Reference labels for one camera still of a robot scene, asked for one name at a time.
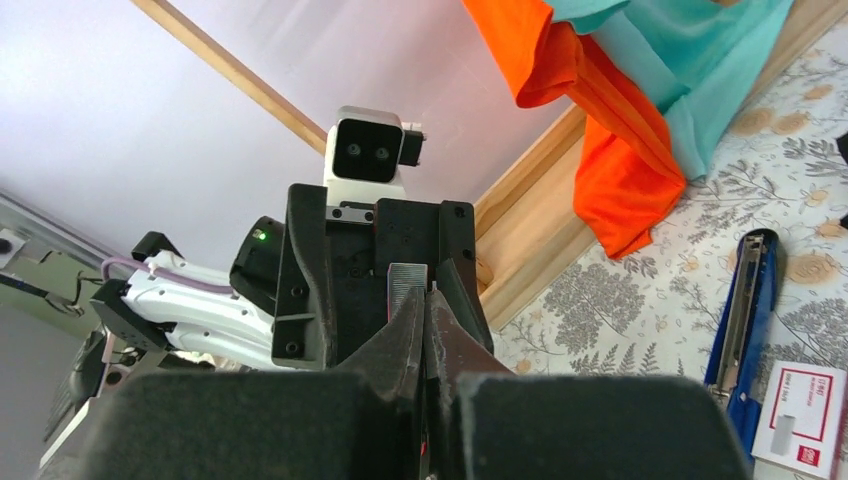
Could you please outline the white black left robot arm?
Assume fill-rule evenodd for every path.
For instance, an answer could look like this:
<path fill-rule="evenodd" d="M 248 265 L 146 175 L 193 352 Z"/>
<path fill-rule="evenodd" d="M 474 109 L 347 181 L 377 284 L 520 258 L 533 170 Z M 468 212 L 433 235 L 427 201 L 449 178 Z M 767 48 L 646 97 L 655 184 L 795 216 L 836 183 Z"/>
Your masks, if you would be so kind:
<path fill-rule="evenodd" d="M 413 286 L 436 287 L 481 345 L 472 205 L 409 200 L 398 183 L 295 184 L 283 220 L 259 218 L 228 271 L 194 265 L 149 232 L 126 280 L 92 303 L 146 353 L 197 352 L 258 370 L 334 367 L 385 326 Z"/>

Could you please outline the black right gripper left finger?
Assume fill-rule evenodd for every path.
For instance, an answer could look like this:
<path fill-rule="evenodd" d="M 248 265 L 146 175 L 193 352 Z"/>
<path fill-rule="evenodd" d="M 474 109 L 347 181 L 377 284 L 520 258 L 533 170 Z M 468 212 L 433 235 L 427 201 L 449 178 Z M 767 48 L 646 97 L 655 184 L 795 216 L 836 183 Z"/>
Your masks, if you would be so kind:
<path fill-rule="evenodd" d="M 426 293 L 324 371 L 160 373 L 107 400 L 83 479 L 420 479 Z"/>

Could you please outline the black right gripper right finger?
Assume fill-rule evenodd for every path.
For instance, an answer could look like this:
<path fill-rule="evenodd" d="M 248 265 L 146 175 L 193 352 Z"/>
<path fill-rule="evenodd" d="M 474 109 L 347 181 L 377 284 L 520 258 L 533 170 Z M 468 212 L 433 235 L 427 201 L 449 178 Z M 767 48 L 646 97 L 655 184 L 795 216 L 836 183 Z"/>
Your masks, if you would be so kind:
<path fill-rule="evenodd" d="M 429 467 L 439 479 L 748 479 L 725 413 L 678 376 L 521 376 L 426 298 Z"/>

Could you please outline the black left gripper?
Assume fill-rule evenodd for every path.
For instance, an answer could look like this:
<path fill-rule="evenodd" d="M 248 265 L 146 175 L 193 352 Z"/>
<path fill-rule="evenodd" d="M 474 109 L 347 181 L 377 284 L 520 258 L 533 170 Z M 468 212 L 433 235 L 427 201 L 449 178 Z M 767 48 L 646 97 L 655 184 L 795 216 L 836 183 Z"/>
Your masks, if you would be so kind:
<path fill-rule="evenodd" d="M 394 262 L 426 264 L 427 284 L 437 285 L 459 325 L 493 354 L 477 291 L 473 206 L 383 199 L 372 216 L 371 224 L 327 222 L 325 187 L 289 187 L 274 364 L 324 370 L 352 355 L 389 321 L 387 271 Z"/>

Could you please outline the silver staple strip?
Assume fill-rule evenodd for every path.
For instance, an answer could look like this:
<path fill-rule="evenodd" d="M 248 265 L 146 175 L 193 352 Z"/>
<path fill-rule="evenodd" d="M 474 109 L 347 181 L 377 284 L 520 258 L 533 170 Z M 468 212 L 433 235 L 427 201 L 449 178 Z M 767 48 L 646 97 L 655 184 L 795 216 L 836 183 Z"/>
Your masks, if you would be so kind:
<path fill-rule="evenodd" d="M 387 313 L 391 321 L 400 311 L 407 293 L 414 288 L 426 288 L 428 266 L 420 263 L 394 262 L 387 271 Z"/>

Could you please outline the blue stapler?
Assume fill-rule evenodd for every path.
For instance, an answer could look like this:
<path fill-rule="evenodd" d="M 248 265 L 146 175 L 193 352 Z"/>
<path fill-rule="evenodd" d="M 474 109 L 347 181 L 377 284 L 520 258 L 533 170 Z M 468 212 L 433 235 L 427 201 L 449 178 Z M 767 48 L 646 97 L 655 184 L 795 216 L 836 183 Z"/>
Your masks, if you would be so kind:
<path fill-rule="evenodd" d="M 743 235 L 727 300 L 709 356 L 704 386 L 725 411 L 748 460 L 762 404 L 752 395 L 768 325 L 779 292 L 783 258 L 778 234 L 755 229 Z"/>

